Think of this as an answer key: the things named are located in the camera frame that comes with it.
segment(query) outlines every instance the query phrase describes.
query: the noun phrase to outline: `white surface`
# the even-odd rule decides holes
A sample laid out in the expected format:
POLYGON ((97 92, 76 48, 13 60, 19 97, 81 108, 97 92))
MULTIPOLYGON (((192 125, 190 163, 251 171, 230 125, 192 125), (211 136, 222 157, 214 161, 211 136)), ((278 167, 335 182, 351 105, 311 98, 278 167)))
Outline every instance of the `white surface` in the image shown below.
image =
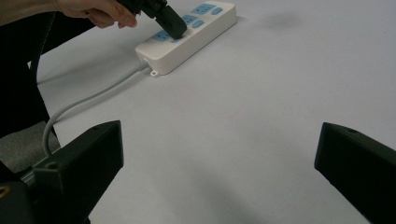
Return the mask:
MULTIPOLYGON (((314 169, 322 122, 396 148, 396 2, 233 1, 238 23, 166 77, 70 111, 61 145, 120 119, 125 166, 92 223, 367 223, 314 169)), ((181 15, 201 2, 171 0, 181 15)), ((93 29, 41 60, 49 113, 137 63, 161 27, 93 29)))
POLYGON ((186 16, 194 17, 196 20, 188 24, 187 31, 182 38, 176 40, 176 43, 174 43, 175 40, 173 38, 158 41, 158 39, 149 37, 145 42, 136 47, 136 54, 139 59, 147 61, 151 66, 152 76, 158 77, 169 74, 189 59, 195 52, 236 23, 237 18, 234 4, 215 1, 207 1, 205 4, 215 7, 207 11, 204 15, 192 12, 187 13, 186 16), (222 11, 217 15, 212 15, 211 12, 215 8, 221 8, 222 11), (193 27, 198 21, 203 22, 203 24, 199 27, 193 27))

